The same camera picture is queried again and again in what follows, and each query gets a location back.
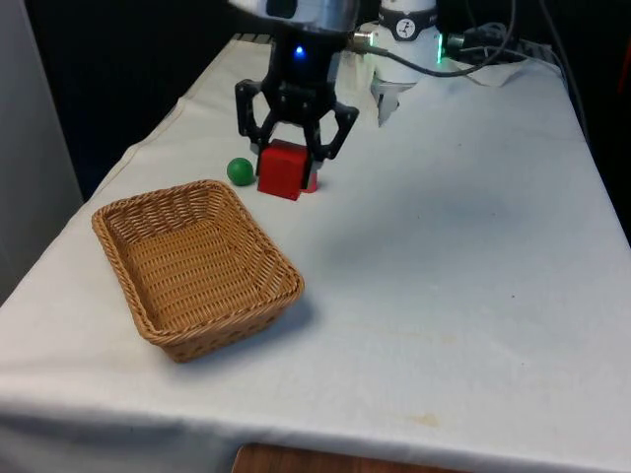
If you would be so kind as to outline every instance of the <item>green ball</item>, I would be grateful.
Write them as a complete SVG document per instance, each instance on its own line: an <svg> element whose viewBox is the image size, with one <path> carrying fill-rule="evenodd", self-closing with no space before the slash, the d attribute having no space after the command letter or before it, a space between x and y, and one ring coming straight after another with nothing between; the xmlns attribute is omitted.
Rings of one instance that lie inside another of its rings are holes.
<svg viewBox="0 0 631 473"><path fill-rule="evenodd" d="M246 158L236 158L228 164L228 177L234 185L251 185L256 181L254 168Z"/></svg>

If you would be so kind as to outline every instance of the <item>black cable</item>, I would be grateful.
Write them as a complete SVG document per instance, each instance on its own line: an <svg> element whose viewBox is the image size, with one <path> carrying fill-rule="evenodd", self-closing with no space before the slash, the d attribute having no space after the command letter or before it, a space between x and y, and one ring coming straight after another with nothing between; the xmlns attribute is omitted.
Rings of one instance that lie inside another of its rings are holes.
<svg viewBox="0 0 631 473"><path fill-rule="evenodd" d="M468 76L480 69L485 68L489 64L492 64L506 49L506 46L511 41L513 37L513 32L515 31L515 24L517 22L517 0L511 0L512 10L511 10L511 23L509 25L509 29L506 32L506 37L502 44L498 47L497 51L491 54L486 58L483 62L478 64L477 66L470 67L469 69L464 69L462 71L455 72L438 72L433 71L431 69L427 69L423 66L419 66L418 64L414 64L413 62L408 61L407 59L403 59L396 54L391 53L387 49L383 49L382 47L368 46L368 45L356 45L354 46L354 50L359 53L370 53L375 54L376 56L386 57L388 59L392 59L393 61L398 62L410 69L415 70L416 72L420 72L421 74L425 74L427 76L432 77L441 77L441 78L449 78L449 77L462 77Z"/></svg>
<svg viewBox="0 0 631 473"><path fill-rule="evenodd" d="M475 30L477 30L477 22L475 21L475 15L473 15L473 9L471 8L470 0L464 0L464 8L466 8L466 15L469 17L469 21Z"/></svg>
<svg viewBox="0 0 631 473"><path fill-rule="evenodd" d="M563 40L561 39L561 34L556 29L554 25L554 20L552 19L552 15L550 15L550 11L548 10L548 6L545 3L545 0L539 0L539 5L541 6L541 12L543 13L543 18L545 18L548 27L550 28L550 32L552 33L552 38L554 39L556 48L559 51L559 56L561 56L561 61L563 61L563 68L565 69L565 74L567 76L568 82L570 84L570 88L574 93L574 100L576 102L576 107L578 109L579 121L581 122L581 128L583 128L583 134L585 135L585 140L588 145L590 144L590 133L588 131L588 120L585 115L585 108L583 107L583 99L581 98L581 93L579 92L579 86L576 82L576 77L574 76L574 71L570 66L570 60L568 59L567 52L565 51L565 46L563 45Z"/></svg>

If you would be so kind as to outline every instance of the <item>basket rim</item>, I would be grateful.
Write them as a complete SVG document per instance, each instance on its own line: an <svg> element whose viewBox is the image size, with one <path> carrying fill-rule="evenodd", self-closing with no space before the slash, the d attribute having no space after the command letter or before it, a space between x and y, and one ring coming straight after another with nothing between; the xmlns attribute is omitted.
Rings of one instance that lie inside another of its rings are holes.
<svg viewBox="0 0 631 473"><path fill-rule="evenodd" d="M114 242L114 237L107 227L106 220L108 215L114 211L133 207L157 197L188 192L190 190L196 190L203 187L220 190L224 194L224 198L227 198L232 202L236 210L242 215L244 224L249 230L255 233L256 240L259 241L259 243L266 249L269 249L274 254L274 257L285 266L285 269L291 275L293 284L287 291L275 296L274 298L263 299L258 304L228 312L226 315L221 317L204 320L181 329L158 329L148 316L148 310L142 303L138 288L130 276L126 261L120 255L120 251ZM189 341L190 339L203 336L205 333L210 332L215 328L214 324L217 320L244 322L265 311L285 307L296 301L301 296L305 288L303 276L254 220L237 193L228 184L218 180L198 180L189 184L177 185L168 189L154 190L114 201L94 213L92 217L92 226L104 248L105 256L109 260L118 282L122 287L138 332L143 338L155 345L178 345Z"/></svg>

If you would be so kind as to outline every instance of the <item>green light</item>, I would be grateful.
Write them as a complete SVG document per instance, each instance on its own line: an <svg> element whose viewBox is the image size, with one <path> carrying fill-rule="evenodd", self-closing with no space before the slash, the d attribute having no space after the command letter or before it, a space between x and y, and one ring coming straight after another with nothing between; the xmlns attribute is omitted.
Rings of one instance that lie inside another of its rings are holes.
<svg viewBox="0 0 631 473"><path fill-rule="evenodd" d="M438 53L436 57L436 63L440 64L443 62L443 35L439 34L438 36Z"/></svg>

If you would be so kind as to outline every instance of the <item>white wall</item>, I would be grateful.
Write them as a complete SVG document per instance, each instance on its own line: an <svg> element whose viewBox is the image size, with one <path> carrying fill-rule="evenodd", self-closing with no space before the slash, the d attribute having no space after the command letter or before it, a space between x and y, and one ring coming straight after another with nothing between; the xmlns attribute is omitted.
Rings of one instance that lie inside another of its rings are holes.
<svg viewBox="0 0 631 473"><path fill-rule="evenodd" d="M22 0L0 0L0 304L81 203Z"/></svg>

